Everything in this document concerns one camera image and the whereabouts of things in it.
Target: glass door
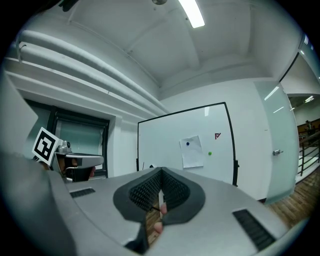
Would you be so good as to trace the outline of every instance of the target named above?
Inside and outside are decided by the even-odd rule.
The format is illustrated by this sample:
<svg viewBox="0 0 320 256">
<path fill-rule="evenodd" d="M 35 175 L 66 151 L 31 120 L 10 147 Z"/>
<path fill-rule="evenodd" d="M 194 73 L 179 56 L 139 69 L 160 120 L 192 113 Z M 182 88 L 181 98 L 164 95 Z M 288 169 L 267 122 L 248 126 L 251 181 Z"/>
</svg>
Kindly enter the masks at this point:
<svg viewBox="0 0 320 256">
<path fill-rule="evenodd" d="M 266 203 L 290 195 L 296 184 L 299 162 L 297 124 L 290 101 L 280 83 L 255 82 L 269 123 L 272 152 L 271 181 Z"/>
</svg>

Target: white paper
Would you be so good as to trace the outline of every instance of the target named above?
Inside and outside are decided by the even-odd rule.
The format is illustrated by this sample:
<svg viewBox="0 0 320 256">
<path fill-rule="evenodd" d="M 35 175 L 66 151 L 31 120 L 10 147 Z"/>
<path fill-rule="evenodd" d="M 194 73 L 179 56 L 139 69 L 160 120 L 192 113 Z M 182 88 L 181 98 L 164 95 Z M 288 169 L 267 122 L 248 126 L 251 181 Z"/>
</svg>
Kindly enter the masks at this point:
<svg viewBox="0 0 320 256">
<path fill-rule="evenodd" d="M 198 135 L 191 138 L 180 139 L 180 147 L 183 168 L 204 166 L 204 154 Z"/>
</svg>

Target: finger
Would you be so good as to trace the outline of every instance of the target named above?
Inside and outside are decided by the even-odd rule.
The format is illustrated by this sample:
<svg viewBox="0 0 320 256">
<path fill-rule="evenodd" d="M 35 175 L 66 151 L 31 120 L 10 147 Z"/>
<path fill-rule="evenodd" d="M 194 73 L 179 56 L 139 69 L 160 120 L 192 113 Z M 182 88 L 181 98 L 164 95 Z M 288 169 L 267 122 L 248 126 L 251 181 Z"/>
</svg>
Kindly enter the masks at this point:
<svg viewBox="0 0 320 256">
<path fill-rule="evenodd" d="M 95 171 L 96 171 L 96 167 L 92 167 L 91 172 L 90 172 L 90 178 L 92 178 L 93 176 L 95 176 Z"/>
<path fill-rule="evenodd" d="M 62 157 L 59 157 L 59 158 L 58 158 L 58 163 L 59 163 L 60 171 L 61 171 L 62 173 L 64 173 L 65 170 L 66 170 L 65 159 L 62 158 Z"/>
<path fill-rule="evenodd" d="M 153 228 L 154 228 L 154 230 L 155 230 L 157 233 L 159 233 L 159 234 L 161 234 L 162 231 L 164 230 L 164 227 L 163 227 L 163 225 L 162 225 L 161 222 L 155 223 L 154 226 L 153 226 Z"/>
<path fill-rule="evenodd" d="M 72 158 L 71 163 L 73 166 L 78 166 L 77 159 Z"/>
<path fill-rule="evenodd" d="M 166 203 L 163 203 L 160 207 L 160 212 L 162 214 L 166 214 L 168 211 L 167 211 L 167 204 Z"/>
</svg>

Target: door handle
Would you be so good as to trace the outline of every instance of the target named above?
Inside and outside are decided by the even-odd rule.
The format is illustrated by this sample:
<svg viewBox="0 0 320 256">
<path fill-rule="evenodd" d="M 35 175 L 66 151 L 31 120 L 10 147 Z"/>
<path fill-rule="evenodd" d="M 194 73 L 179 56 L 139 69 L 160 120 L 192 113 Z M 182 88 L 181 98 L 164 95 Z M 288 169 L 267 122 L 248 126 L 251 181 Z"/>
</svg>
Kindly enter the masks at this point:
<svg viewBox="0 0 320 256">
<path fill-rule="evenodd" d="M 280 154 L 283 153 L 283 152 L 284 152 L 284 151 L 281 151 L 280 149 L 277 149 L 277 150 L 275 150 L 275 151 L 272 152 L 272 155 L 278 156 L 278 155 L 280 155 Z"/>
</svg>

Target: white pipe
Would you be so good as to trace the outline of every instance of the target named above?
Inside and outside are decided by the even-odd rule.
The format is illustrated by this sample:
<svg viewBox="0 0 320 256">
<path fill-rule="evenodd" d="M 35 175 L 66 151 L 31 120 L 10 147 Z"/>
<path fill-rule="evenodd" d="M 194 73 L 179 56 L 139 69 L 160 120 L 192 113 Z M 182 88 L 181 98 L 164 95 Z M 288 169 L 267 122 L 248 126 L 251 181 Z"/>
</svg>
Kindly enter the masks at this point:
<svg viewBox="0 0 320 256">
<path fill-rule="evenodd" d="M 23 61 L 48 67 L 50 69 L 60 71 L 62 73 L 72 74 L 73 76 L 79 79 L 82 79 L 94 85 L 100 86 L 110 92 L 113 92 L 119 95 L 120 97 L 123 97 L 145 108 L 146 110 L 151 111 L 152 113 L 155 113 L 160 116 L 163 115 L 162 110 L 158 109 L 156 106 L 153 106 L 152 109 L 150 109 L 150 105 L 144 103 L 139 98 L 135 98 L 130 92 L 124 90 L 121 86 L 119 86 L 120 83 L 114 80 L 113 78 L 109 77 L 108 79 L 105 79 L 104 77 L 101 77 L 97 74 L 92 74 L 85 68 L 82 68 L 78 65 L 74 65 L 69 61 L 66 61 L 65 59 L 61 58 L 60 56 L 57 56 L 56 54 L 49 55 L 43 51 L 38 50 L 35 47 L 25 45 L 20 49 L 20 54 Z"/>
<path fill-rule="evenodd" d="M 128 88 L 130 88 L 131 90 L 133 90 L 134 92 L 141 95 L 142 97 L 156 105 L 158 108 L 163 110 L 166 114 L 170 113 L 159 100 L 157 100 L 149 92 L 141 88 L 134 81 L 123 75 L 114 67 L 105 63 L 100 58 L 92 55 L 91 53 L 79 47 L 74 46 L 73 44 L 67 43 L 53 36 L 49 36 L 31 30 L 24 30 L 20 35 L 19 41 L 44 47 L 62 55 L 68 56 L 72 59 L 75 59 L 79 62 L 82 62 L 127 86 Z"/>
</svg>

